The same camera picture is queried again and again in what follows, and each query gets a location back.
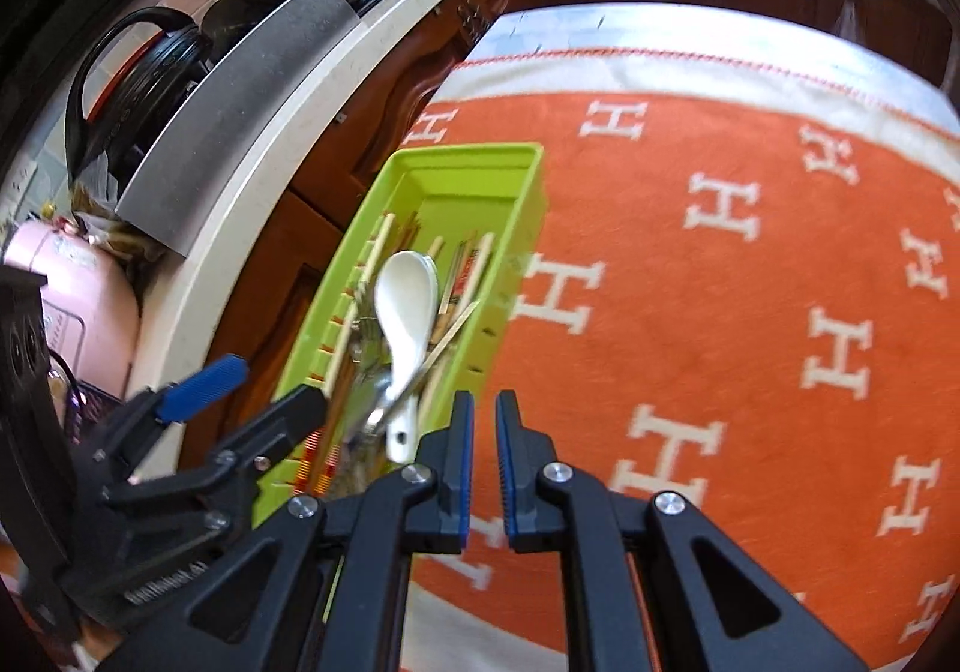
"metal screw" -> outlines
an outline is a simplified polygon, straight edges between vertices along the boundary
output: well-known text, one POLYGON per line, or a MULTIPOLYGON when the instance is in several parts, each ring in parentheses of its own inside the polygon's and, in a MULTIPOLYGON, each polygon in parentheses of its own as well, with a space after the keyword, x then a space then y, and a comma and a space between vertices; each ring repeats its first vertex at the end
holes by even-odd
POLYGON ((559 461, 553 461, 552 464, 544 466, 544 477, 551 483, 565 483, 573 476, 573 469, 559 461))
POLYGON ((428 482, 433 476, 433 472, 430 471, 428 466, 423 464, 410 464, 410 466, 405 466, 400 472, 400 475, 408 483, 413 483, 414 485, 423 485, 425 482, 428 482))
POLYGON ((223 531, 230 524, 230 518, 224 512, 220 512, 219 509, 215 509, 213 512, 208 512, 203 516, 203 525, 206 528, 209 528, 210 531, 223 531))
POLYGON ((287 512, 301 520, 304 517, 313 517, 317 509, 320 509, 320 502, 313 496, 294 496, 287 502, 287 512))
POLYGON ((673 493, 672 490, 658 494, 654 499, 654 504, 656 508, 664 514, 680 514, 686 509, 686 502, 683 496, 680 495, 680 493, 673 493))

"pot handle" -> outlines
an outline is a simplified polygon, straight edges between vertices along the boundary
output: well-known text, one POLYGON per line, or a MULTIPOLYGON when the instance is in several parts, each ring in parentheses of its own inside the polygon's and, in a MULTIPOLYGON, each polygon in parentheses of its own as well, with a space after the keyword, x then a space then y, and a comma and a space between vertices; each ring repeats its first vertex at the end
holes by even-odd
POLYGON ((103 54, 120 33, 126 31, 139 22, 148 22, 156 25, 162 31, 171 33, 182 31, 186 26, 193 25, 193 18, 175 8, 154 7, 141 8, 128 14, 116 25, 110 28, 101 38, 92 50, 88 52, 83 62, 80 62, 80 68, 77 69, 77 75, 73 77, 70 84, 70 92, 66 98, 66 117, 64 120, 64 146, 66 155, 66 170, 68 181, 72 185, 80 171, 80 162, 83 161, 86 141, 90 131, 89 123, 83 115, 83 86, 86 84, 90 70, 93 68, 97 58, 103 54))

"pink appliance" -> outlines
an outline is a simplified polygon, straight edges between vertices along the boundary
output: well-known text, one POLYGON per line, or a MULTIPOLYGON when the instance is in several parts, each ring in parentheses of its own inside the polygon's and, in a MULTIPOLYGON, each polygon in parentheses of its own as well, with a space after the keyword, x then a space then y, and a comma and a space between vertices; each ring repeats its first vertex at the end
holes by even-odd
POLYGON ((140 312, 117 261, 76 236, 70 223, 40 220, 16 231, 4 261, 46 275, 40 295, 47 346, 80 382, 123 398, 140 312))

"lime green tray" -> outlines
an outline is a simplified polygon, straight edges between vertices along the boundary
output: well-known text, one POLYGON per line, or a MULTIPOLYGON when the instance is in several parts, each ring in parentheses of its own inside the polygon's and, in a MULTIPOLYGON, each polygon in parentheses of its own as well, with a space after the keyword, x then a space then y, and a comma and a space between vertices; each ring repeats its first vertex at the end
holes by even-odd
MULTIPOLYGON (((394 213, 395 225, 402 226, 416 212, 421 229, 413 250, 425 253, 435 237, 445 238, 437 257, 442 285, 459 242, 474 231, 478 236, 496 234, 479 304, 456 341, 423 433, 447 425, 455 391, 482 391, 520 291, 546 214, 542 156, 544 151, 534 143, 431 146, 395 153, 376 177, 323 276, 275 397, 304 383, 320 386, 352 302, 349 290, 360 279, 384 215, 394 213)), ((255 524, 290 498, 301 452, 299 447, 261 478, 255 524)))

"white ceramic spoon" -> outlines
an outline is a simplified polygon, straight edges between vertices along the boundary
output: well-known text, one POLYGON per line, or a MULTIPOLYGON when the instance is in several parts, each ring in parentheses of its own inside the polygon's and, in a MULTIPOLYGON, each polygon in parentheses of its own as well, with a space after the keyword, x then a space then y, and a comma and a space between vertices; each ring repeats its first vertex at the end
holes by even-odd
MULTIPOLYGON (((438 288, 433 261, 410 250, 388 258, 377 276, 373 307, 390 348, 392 364, 392 379, 385 394, 387 404, 404 394, 426 358, 437 317, 438 288)), ((409 464, 416 455, 417 406, 416 397, 405 398, 386 421, 387 459, 395 464, 409 464)), ((379 424, 371 417, 368 428, 379 424)))

